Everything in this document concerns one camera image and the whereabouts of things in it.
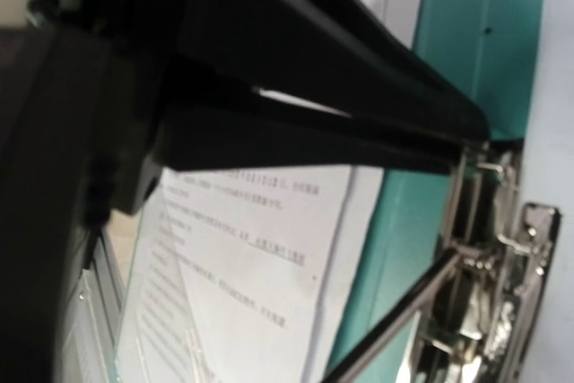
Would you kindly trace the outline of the white printed top sheet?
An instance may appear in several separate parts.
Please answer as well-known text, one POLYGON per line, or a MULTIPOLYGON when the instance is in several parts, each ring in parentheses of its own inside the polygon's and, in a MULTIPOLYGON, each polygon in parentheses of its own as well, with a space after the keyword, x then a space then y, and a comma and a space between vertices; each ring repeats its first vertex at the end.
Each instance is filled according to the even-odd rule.
POLYGON ((560 234, 524 382, 573 380, 573 0, 544 0, 521 197, 558 207, 560 234))

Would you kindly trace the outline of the white Chinese agreement sheet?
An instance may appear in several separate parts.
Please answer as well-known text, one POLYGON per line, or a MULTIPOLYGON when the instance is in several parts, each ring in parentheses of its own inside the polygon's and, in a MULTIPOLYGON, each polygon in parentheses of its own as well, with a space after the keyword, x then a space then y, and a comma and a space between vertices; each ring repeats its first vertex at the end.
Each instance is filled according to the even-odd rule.
POLYGON ((121 382, 318 382, 383 172, 177 173, 145 204, 116 349, 121 382))

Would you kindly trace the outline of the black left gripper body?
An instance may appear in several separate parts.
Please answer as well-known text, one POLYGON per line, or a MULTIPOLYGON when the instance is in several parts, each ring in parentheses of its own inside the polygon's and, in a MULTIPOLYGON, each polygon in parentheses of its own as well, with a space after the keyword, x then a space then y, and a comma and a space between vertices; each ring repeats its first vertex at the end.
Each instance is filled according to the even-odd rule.
POLYGON ((1 379, 58 382, 100 229, 151 191, 175 0, 31 0, 1 29, 1 379))

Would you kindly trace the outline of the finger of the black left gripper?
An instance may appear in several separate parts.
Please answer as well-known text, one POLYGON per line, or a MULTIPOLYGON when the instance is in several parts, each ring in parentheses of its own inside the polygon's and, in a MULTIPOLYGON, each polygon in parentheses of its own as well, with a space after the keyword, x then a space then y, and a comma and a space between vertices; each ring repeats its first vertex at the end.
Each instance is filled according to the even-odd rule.
POLYGON ((153 146, 175 171, 359 165, 447 174, 462 148, 362 119, 303 108, 249 89, 172 100, 153 146))
POLYGON ((187 0, 178 51, 218 73, 417 135, 484 141, 482 110, 361 0, 187 0))

